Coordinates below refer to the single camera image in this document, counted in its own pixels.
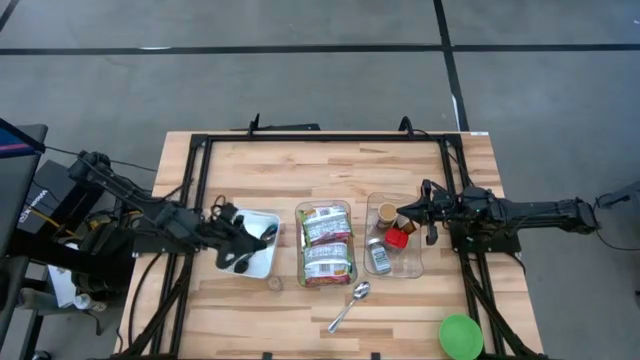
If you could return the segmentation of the lime chili ramen packet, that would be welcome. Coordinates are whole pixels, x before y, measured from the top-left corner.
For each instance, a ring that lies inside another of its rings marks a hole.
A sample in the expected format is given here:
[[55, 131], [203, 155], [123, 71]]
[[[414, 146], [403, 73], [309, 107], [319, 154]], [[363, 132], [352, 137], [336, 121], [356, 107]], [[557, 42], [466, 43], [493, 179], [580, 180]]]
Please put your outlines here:
[[348, 284], [351, 270], [352, 260], [345, 243], [315, 245], [303, 252], [304, 284], [307, 287]]

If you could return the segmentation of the silver metal spoon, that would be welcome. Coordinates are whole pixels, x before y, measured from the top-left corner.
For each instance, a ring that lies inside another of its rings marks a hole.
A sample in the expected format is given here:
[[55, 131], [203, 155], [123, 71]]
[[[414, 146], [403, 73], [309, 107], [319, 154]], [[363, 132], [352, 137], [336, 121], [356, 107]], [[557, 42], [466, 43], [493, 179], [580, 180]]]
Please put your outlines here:
[[360, 300], [366, 298], [371, 290], [371, 284], [367, 281], [359, 283], [352, 292], [352, 298], [350, 302], [344, 307], [339, 315], [329, 324], [327, 331], [333, 334], [339, 328], [341, 322], [347, 316], [351, 308]]

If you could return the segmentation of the green plastic bowl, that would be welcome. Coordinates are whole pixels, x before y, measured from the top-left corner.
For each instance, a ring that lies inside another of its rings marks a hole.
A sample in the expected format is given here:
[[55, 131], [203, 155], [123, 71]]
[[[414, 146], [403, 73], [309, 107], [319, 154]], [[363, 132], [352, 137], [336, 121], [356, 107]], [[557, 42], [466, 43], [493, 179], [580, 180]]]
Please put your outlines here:
[[442, 349], [454, 360], [476, 360], [484, 348], [482, 330], [468, 315], [454, 314], [445, 318], [438, 335]]

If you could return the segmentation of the white lid spice jar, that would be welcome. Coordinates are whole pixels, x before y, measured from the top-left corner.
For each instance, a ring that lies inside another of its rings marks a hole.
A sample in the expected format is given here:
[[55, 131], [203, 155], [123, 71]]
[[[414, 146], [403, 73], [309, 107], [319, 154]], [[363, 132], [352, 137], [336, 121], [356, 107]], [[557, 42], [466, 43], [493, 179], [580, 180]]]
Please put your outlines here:
[[391, 262], [386, 249], [379, 238], [371, 238], [367, 242], [371, 262], [377, 274], [387, 274], [391, 271]]

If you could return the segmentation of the black box with white lettering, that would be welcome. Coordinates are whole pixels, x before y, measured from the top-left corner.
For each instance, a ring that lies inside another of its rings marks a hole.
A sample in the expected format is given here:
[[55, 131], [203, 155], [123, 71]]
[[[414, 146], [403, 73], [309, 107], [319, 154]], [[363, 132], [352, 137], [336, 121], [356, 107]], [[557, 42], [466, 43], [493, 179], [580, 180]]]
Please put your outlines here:
[[65, 166], [44, 162], [33, 177], [17, 228], [43, 236], [71, 236], [74, 188]]

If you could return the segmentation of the grey floor object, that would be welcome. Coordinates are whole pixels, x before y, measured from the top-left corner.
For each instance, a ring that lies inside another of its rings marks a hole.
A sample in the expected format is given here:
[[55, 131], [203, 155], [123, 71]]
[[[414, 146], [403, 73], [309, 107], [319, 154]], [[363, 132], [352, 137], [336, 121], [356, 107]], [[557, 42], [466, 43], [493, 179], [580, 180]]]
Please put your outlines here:
[[629, 202], [640, 211], [640, 180], [621, 189], [601, 195], [596, 199], [599, 208], [611, 208], [616, 204]]

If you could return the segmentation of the clear plastic bin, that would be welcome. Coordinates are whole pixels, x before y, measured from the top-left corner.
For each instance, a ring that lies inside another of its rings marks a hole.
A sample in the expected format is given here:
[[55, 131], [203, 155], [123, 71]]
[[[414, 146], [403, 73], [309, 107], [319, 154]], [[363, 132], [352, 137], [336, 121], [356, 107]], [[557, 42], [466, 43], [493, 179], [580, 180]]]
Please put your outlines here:
[[377, 274], [371, 262], [367, 242], [371, 238], [379, 238], [384, 245], [384, 237], [390, 228], [397, 228], [396, 221], [393, 226], [386, 230], [379, 230], [375, 224], [377, 222], [377, 209], [381, 203], [393, 203], [396, 208], [402, 207], [418, 200], [415, 195], [402, 193], [374, 192], [369, 195], [366, 204], [366, 221], [364, 236], [364, 255], [363, 262], [366, 271], [371, 275], [393, 278], [410, 278], [416, 279], [422, 276], [424, 267], [421, 259], [421, 230], [415, 223], [417, 230], [409, 235], [407, 247], [401, 252], [389, 251], [385, 246], [387, 255], [391, 262], [391, 271], [387, 274]]
[[352, 283], [355, 282], [355, 280], [358, 277], [358, 269], [357, 269], [357, 263], [355, 260], [355, 250], [354, 250], [354, 231], [353, 231], [353, 226], [352, 226], [352, 222], [351, 222], [351, 208], [349, 206], [349, 204], [343, 200], [321, 200], [321, 201], [309, 201], [309, 202], [303, 202], [300, 203], [296, 209], [295, 209], [295, 218], [296, 218], [296, 245], [297, 245], [297, 278], [298, 278], [298, 282], [301, 286], [306, 287], [306, 288], [313, 288], [313, 287], [307, 287], [304, 284], [304, 273], [303, 273], [303, 252], [307, 247], [311, 247], [311, 246], [307, 246], [305, 244], [304, 241], [304, 236], [302, 234], [302, 226], [299, 220], [299, 217], [297, 215], [297, 212], [299, 210], [306, 210], [312, 207], [324, 207], [324, 206], [333, 206], [333, 205], [340, 205], [346, 208], [348, 214], [349, 214], [349, 219], [350, 219], [350, 223], [351, 223], [351, 229], [352, 232], [348, 237], [341, 237], [341, 238], [337, 238], [336, 240], [332, 240], [330, 242], [322, 242], [321, 244], [327, 244], [327, 243], [336, 243], [336, 242], [341, 242], [341, 243], [345, 243], [348, 246], [348, 252], [349, 255], [351, 257], [352, 260], [352, 270], [351, 270], [351, 281], [348, 284], [345, 285], [350, 285]]

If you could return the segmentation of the white rectangular tray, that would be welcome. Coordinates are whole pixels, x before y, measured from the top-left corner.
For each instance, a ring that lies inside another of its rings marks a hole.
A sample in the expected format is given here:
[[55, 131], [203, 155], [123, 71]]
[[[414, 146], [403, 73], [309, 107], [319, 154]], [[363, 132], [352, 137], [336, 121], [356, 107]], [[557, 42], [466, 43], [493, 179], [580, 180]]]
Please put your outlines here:
[[267, 243], [267, 247], [265, 249], [254, 252], [253, 257], [250, 259], [249, 268], [245, 273], [235, 273], [233, 271], [236, 261], [231, 266], [222, 269], [222, 272], [249, 278], [266, 279], [270, 276], [271, 269], [275, 261], [278, 237], [281, 228], [280, 218], [278, 215], [272, 213], [258, 212], [248, 209], [241, 209], [238, 211], [238, 214], [244, 217], [243, 225], [245, 230], [256, 238], [260, 238], [265, 229], [272, 224], [278, 225], [278, 234], [274, 242]]

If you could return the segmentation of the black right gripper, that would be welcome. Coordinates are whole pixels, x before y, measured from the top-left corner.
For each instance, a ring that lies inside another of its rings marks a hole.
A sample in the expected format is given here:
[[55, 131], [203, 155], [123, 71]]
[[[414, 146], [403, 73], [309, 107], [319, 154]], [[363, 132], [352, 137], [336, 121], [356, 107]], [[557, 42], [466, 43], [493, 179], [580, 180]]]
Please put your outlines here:
[[432, 201], [432, 192], [438, 188], [446, 189], [443, 186], [426, 179], [422, 183], [423, 199], [419, 199], [414, 203], [397, 208], [397, 213], [399, 215], [406, 217], [412, 222], [425, 223], [427, 227], [427, 245], [434, 245], [438, 240], [438, 230], [435, 223], [446, 223], [450, 218], [454, 217], [458, 213], [459, 200], [457, 194], [457, 204], [455, 207], [440, 208], [434, 205]]

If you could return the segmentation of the dark monitor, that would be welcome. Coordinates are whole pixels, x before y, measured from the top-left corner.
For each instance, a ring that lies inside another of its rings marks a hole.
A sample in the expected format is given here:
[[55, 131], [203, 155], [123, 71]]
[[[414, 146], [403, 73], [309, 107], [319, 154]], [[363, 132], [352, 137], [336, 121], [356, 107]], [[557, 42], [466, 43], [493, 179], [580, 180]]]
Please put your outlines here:
[[9, 245], [41, 155], [48, 127], [0, 118], [0, 258]]

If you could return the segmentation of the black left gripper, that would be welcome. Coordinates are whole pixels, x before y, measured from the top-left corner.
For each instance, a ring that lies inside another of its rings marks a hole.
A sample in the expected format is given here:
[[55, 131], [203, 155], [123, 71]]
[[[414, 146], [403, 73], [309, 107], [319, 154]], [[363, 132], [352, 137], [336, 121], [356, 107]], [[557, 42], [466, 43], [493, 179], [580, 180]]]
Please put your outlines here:
[[235, 273], [245, 273], [254, 253], [246, 253], [245, 249], [265, 249], [267, 243], [260, 238], [246, 233], [242, 235], [242, 243], [235, 230], [219, 222], [203, 223], [199, 226], [200, 241], [203, 246], [217, 251], [216, 267], [224, 269], [234, 264]]

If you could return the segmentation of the hot spicy ramen packet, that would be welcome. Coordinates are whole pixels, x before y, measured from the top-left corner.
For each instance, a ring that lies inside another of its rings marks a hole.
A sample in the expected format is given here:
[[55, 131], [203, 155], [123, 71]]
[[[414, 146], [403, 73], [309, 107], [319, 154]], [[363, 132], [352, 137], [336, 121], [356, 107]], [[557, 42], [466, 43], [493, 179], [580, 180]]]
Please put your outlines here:
[[297, 212], [307, 246], [348, 237], [351, 232], [349, 214], [340, 205], [312, 207]]

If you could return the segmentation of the white paper sheet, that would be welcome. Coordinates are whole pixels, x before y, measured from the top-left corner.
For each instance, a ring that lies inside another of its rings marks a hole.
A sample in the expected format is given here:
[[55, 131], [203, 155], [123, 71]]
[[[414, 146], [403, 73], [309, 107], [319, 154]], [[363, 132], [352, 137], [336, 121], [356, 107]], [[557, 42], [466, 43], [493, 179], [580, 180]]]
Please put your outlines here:
[[49, 278], [53, 285], [53, 291], [59, 308], [67, 308], [75, 305], [77, 287], [72, 280], [73, 272], [69, 269], [48, 265]]

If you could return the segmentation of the tan lid spice jar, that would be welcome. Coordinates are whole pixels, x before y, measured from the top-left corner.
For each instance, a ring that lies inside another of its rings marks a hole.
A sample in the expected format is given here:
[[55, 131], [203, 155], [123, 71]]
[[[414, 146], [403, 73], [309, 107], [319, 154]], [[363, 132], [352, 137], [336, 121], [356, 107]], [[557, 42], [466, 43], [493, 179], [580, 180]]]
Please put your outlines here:
[[377, 222], [375, 226], [379, 230], [386, 230], [393, 226], [397, 218], [397, 208], [393, 203], [381, 203], [377, 209]]

